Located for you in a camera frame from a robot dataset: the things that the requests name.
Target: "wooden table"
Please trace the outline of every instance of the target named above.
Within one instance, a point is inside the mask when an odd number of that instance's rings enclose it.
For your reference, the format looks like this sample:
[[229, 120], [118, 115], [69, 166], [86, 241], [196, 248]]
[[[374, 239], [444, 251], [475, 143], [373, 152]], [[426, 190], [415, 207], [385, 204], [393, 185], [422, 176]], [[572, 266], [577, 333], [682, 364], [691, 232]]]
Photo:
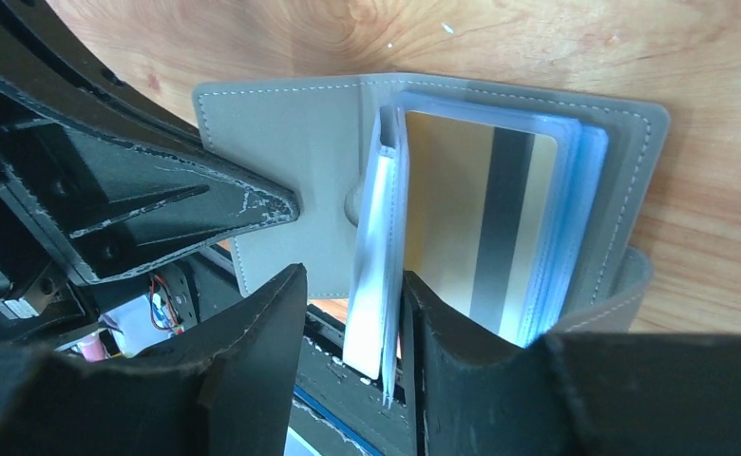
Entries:
[[741, 333], [741, 0], [49, 3], [190, 123], [205, 81], [393, 70], [661, 103], [672, 130], [632, 240], [656, 275], [634, 330]]

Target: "gray leather flap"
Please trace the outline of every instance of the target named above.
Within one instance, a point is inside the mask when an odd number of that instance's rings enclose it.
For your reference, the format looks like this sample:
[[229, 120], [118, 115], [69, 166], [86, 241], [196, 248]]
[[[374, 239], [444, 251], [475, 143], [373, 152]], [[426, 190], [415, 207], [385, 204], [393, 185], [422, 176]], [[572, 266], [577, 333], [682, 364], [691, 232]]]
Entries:
[[667, 111], [657, 104], [408, 73], [197, 87], [205, 146], [289, 186], [300, 199], [299, 221], [236, 238], [242, 291], [302, 262], [310, 297], [348, 296], [355, 229], [346, 201], [351, 206], [380, 104], [402, 90], [575, 117], [607, 131], [609, 150], [564, 312], [607, 299], [667, 133]]
[[588, 307], [567, 310], [553, 332], [625, 331], [637, 316], [639, 304], [653, 278], [653, 263], [639, 250], [628, 247], [609, 297]]

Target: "white stitching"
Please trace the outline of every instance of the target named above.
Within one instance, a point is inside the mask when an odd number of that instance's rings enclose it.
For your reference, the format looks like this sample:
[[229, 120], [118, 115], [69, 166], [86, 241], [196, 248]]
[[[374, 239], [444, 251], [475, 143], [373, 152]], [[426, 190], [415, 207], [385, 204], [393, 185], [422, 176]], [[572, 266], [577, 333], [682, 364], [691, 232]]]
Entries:
[[250, 287], [247, 286], [247, 277], [244, 274], [244, 267], [242, 266], [242, 255], [239, 252], [239, 242], [237, 241], [236, 236], [234, 236], [234, 250], [237, 251], [237, 261], [239, 262], [239, 275], [242, 276], [242, 283], [245, 286], [245, 293], [247, 295], [250, 295], [252, 292], [250, 291]]
[[[390, 192], [390, 219], [395, 219], [395, 203], [396, 203], [396, 195], [398, 193], [398, 182], [396, 181], [396, 175], [398, 174], [398, 163], [396, 163], [395, 160], [390, 160], [390, 167], [392, 168], [392, 174], [390, 181], [392, 184], [390, 185], [391, 192]], [[391, 248], [391, 244], [393, 243], [393, 223], [390, 224], [388, 229], [388, 245], [387, 249], [385, 249], [386, 255], [389, 254]], [[385, 274], [387, 277], [392, 276], [392, 261], [388, 258], [388, 267], [385, 268]]]
[[347, 298], [345, 293], [320, 293], [320, 294], [310, 294], [309, 299], [318, 299], [319, 297], [335, 297], [335, 296]]
[[645, 294], [645, 292], [644, 292], [644, 290], [642, 290], [641, 292], [639, 292], [639, 293], [637, 293], [637, 294], [634, 294], [633, 296], [631, 296], [631, 297], [629, 297], [628, 299], [626, 299], [626, 300], [624, 300], [624, 301], [620, 302], [619, 304], [616, 304], [616, 305], [614, 305], [614, 306], [613, 306], [613, 307], [612, 307], [611, 309], [607, 309], [607, 310], [603, 311], [602, 313], [598, 313], [597, 315], [595, 315], [595, 316], [593, 316], [593, 317], [589, 318], [588, 320], [586, 320], [586, 321], [583, 321], [583, 322], [581, 322], [581, 323], [578, 323], [578, 324], [577, 324], [577, 325], [575, 325], [575, 326], [570, 326], [569, 328], [567, 328], [567, 329], [565, 329], [565, 330], [563, 330], [563, 331], [564, 331], [565, 333], [570, 333], [570, 332], [572, 332], [572, 331], [574, 331], [574, 330], [576, 330], [576, 329], [579, 329], [579, 328], [582, 328], [582, 327], [584, 327], [584, 326], [587, 326], [587, 325], [589, 325], [589, 324], [591, 324], [591, 323], [594, 323], [594, 322], [596, 322], [596, 321], [600, 320], [601, 318], [603, 318], [604, 316], [606, 316], [606, 315], [608, 315], [608, 314], [611, 314], [611, 313], [613, 313], [613, 312], [616, 312], [616, 311], [618, 311], [619, 309], [622, 309], [623, 307], [627, 306], [628, 304], [632, 304], [632, 303], [633, 303], [633, 302], [635, 302], [635, 301], [636, 301], [637, 299], [639, 299], [639, 298], [643, 297], [643, 296], [644, 296], [644, 294]]
[[634, 190], [634, 184], [637, 181], [637, 174], [639, 171], [639, 167], [642, 165], [642, 161], [644, 160], [645, 153], [647, 152], [648, 144], [650, 143], [650, 138], [652, 136], [653, 130], [650, 123], [650, 120], [648, 120], [646, 117], [627, 110], [613, 110], [607, 107], [600, 107], [600, 106], [594, 106], [591, 104], [577, 104], [577, 103], [567, 103], [567, 102], [557, 102], [555, 100], [545, 100], [542, 98], [536, 98], [536, 97], [525, 97], [523, 95], [513, 95], [511, 93], [499, 93], [499, 92], [491, 92], [488, 90], [480, 90], [478, 88], [470, 88], [470, 87], [461, 87], [456, 85], [444, 85], [444, 84], [436, 84], [436, 83], [424, 83], [421, 81], [404, 81], [404, 80], [385, 80], [385, 81], [364, 81], [361, 83], [355, 83], [355, 84], [343, 84], [343, 85], [319, 85], [319, 86], [310, 86], [310, 87], [299, 87], [299, 88], [268, 88], [268, 89], [261, 89], [261, 90], [234, 90], [234, 91], [225, 91], [225, 92], [206, 92], [201, 93], [198, 96], [198, 103], [200, 106], [200, 113], [202, 114], [202, 122], [203, 126], [205, 127], [205, 133], [208, 137], [208, 143], [211, 148], [213, 148], [212, 144], [212, 138], [211, 138], [211, 131], [210, 127], [208, 125], [208, 119], [205, 115], [205, 109], [203, 109], [203, 103], [202, 103], [202, 97], [203, 96], [218, 96], [218, 95], [245, 95], [245, 94], [251, 94], [251, 93], [277, 93], [277, 92], [286, 92], [291, 90], [292, 92], [297, 91], [305, 91], [305, 90], [323, 90], [323, 89], [332, 89], [332, 88], [351, 88], [351, 87], [359, 87], [359, 86], [379, 86], [383, 84], [408, 84], [408, 85], [416, 85], [416, 86], [434, 86], [434, 87], [441, 87], [441, 88], [449, 88], [453, 90], [463, 90], [463, 91], [469, 91], [469, 92], [475, 92], [475, 93], [483, 93], [485, 95], [494, 95], [497, 97], [506, 97], [506, 98], [515, 98], [519, 100], [528, 100], [532, 102], [540, 102], [540, 103], [549, 103], [551, 105], [563, 105], [563, 106], [573, 106], [573, 107], [583, 107], [586, 109], [595, 109], [598, 111], [603, 111], [607, 114], [610, 114], [611, 112], [617, 112], [620, 114], [624, 114], [627, 116], [634, 116], [636, 118], [641, 119], [645, 122], [645, 138], [644, 143], [642, 144], [641, 150], [639, 151], [639, 155], [636, 158], [636, 165], [634, 166], [634, 171], [631, 176], [631, 182], [628, 185], [628, 190], [625, 192], [625, 198], [622, 200], [622, 206], [619, 208], [619, 214], [617, 215], [617, 223], [614, 225], [614, 231], [611, 234], [611, 239], [608, 242], [608, 249], [605, 252], [605, 256], [602, 259], [602, 264], [600, 265], [599, 272], [598, 272], [598, 279], [595, 283], [595, 289], [592, 293], [592, 299], [589, 302], [589, 305], [594, 305], [595, 301], [597, 300], [597, 296], [599, 294], [599, 288], [602, 284], [603, 277], [605, 275], [605, 266], [608, 263], [608, 259], [611, 256], [611, 251], [614, 249], [614, 243], [617, 240], [617, 234], [619, 233], [619, 227], [622, 224], [622, 219], [625, 214], [625, 209], [628, 206], [628, 200], [631, 197], [631, 194]]

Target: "electrical wire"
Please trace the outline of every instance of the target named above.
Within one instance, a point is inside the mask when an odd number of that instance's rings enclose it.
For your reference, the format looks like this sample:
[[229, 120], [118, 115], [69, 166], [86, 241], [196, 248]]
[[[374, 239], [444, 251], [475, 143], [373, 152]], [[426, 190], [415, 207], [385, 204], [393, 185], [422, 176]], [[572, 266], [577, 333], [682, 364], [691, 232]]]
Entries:
[[149, 321], [152, 322], [152, 326], [159, 331], [172, 331], [172, 328], [164, 328], [159, 326], [155, 322], [155, 311], [152, 309], [153, 303], [152, 298], [155, 296], [155, 279], [151, 278], [149, 281]]
[[163, 277], [161, 277], [158, 274], [154, 274], [154, 277], [156, 280], [158, 280], [158, 283], [161, 284], [161, 287], [166, 292], [166, 308], [169, 310], [169, 317], [172, 318], [172, 326], [178, 327], [181, 325], [181, 323], [178, 320], [178, 315], [175, 313], [175, 307], [173, 306], [173, 296], [169, 293], [169, 287], [166, 285], [166, 281], [163, 280]]

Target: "credit card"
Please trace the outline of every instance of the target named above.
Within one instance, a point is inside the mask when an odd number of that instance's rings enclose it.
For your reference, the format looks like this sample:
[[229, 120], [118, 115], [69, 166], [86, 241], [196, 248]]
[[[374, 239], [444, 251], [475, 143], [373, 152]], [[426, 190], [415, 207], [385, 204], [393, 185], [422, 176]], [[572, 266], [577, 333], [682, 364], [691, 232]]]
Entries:
[[515, 338], [556, 168], [550, 136], [425, 112], [406, 115], [405, 269], [447, 304]]

